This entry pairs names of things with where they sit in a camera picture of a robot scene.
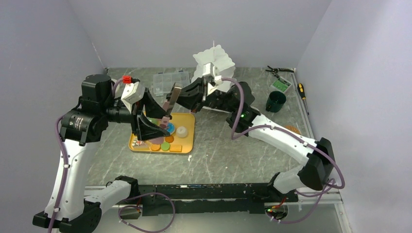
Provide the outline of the pink handled tongs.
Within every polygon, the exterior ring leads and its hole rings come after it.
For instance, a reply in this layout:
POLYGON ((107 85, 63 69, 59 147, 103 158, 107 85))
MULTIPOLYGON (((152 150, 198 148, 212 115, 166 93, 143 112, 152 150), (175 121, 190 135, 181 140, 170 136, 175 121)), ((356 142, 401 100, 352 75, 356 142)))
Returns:
POLYGON ((174 105, 177 102, 177 99, 181 93, 182 86, 179 85, 178 83, 174 83, 171 93, 170 93, 170 98, 164 102, 163 109, 166 111, 166 116, 164 116, 160 120, 160 127, 162 129, 166 129, 169 123, 169 120, 172 118, 171 117, 171 112, 174 108, 174 105))

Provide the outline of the white three-tier dessert stand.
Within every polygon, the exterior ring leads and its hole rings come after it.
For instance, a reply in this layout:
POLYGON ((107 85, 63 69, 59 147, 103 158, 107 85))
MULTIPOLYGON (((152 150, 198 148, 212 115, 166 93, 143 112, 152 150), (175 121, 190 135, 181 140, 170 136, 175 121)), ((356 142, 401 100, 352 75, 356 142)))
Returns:
MULTIPOLYGON (((211 48, 194 54, 193 58, 197 62, 197 66, 191 78, 191 83, 197 78, 202 77, 203 66, 210 62, 218 68, 218 71, 223 78, 233 78, 235 63, 221 45, 214 44, 211 48)), ((233 84, 230 81, 223 81, 216 90, 228 92, 232 86, 233 84)))

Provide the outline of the blue frosted donut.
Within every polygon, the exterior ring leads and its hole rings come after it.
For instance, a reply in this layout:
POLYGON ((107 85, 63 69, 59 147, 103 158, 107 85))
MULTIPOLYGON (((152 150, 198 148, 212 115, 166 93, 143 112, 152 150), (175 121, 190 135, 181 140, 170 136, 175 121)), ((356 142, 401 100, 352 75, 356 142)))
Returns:
POLYGON ((169 133, 170 135, 172 135, 172 134, 175 132, 175 126, 174 126, 174 124, 171 123, 171 122, 169 122, 169 123, 167 124, 166 130, 168 131, 168 133, 169 133))

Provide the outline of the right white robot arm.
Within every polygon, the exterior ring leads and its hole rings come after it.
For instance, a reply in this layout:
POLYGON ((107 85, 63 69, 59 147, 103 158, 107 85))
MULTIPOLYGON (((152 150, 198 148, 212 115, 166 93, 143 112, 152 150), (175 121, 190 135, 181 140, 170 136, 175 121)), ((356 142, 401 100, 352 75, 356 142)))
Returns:
POLYGON ((242 136, 252 137, 274 146, 297 161, 298 167, 279 172, 271 178, 268 187, 271 200, 280 201, 289 191, 302 187, 316 191, 325 187, 335 188, 329 176, 337 165, 329 140, 304 137, 276 124, 251 105, 255 97, 248 83, 231 78, 227 81, 233 86, 222 92, 217 89, 218 83, 211 76, 197 78, 182 88, 178 95, 168 93, 166 99, 176 99, 179 105, 193 113, 199 112, 204 106, 228 112, 230 116, 226 121, 232 130, 232 140, 242 136))

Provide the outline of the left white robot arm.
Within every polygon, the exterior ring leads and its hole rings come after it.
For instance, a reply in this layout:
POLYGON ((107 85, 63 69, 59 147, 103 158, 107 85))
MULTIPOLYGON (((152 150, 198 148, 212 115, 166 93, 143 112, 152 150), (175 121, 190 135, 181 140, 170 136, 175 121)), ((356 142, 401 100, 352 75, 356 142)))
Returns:
POLYGON ((108 75, 94 74, 83 80, 81 89, 77 105, 55 124, 60 147, 58 172, 47 206, 32 221, 48 232, 91 233, 113 205, 132 204, 142 197, 138 180, 127 176, 84 195, 92 158, 109 122, 129 124, 140 141, 169 136, 166 129, 152 123, 153 118, 169 117, 169 112, 140 80, 127 76, 114 82, 108 75))

